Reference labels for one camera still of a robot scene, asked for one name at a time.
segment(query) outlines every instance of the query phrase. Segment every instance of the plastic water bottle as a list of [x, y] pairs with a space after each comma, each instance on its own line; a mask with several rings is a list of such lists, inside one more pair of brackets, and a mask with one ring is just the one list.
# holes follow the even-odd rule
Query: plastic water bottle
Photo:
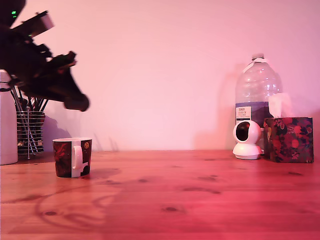
[[[263, 53], [252, 55], [252, 62], [243, 70], [235, 87], [236, 123], [252, 120], [263, 133], [264, 119], [269, 113], [269, 97], [282, 93], [280, 76], [269, 66]], [[263, 134], [257, 143], [264, 153]]]

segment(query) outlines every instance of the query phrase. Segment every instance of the white mug handle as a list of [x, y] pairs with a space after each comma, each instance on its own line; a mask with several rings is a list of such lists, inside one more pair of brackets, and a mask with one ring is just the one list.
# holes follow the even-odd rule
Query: white mug handle
[[73, 169], [80, 169], [83, 167], [82, 148], [81, 146], [74, 146], [72, 149], [72, 158], [74, 158]]

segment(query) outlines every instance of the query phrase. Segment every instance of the floral tissue box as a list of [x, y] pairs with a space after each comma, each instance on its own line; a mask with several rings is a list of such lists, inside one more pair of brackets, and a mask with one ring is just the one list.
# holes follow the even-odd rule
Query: floral tissue box
[[264, 119], [264, 156], [277, 163], [313, 163], [311, 117]]

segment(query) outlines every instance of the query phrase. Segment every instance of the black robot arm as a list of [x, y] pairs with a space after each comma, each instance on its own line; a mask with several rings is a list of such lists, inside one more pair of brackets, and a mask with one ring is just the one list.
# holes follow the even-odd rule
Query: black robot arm
[[28, 97], [63, 102], [67, 109], [86, 111], [89, 99], [71, 75], [76, 54], [70, 51], [53, 57], [46, 45], [33, 41], [34, 36], [53, 27], [48, 12], [11, 28], [25, 4], [25, 0], [0, 0], [0, 69], [11, 76], [9, 86], [18, 85]]

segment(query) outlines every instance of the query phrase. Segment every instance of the mug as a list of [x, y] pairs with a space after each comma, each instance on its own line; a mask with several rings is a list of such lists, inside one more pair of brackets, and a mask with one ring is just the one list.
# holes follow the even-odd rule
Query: mug
[[92, 139], [58, 138], [53, 141], [55, 173], [60, 178], [77, 178], [89, 174]]

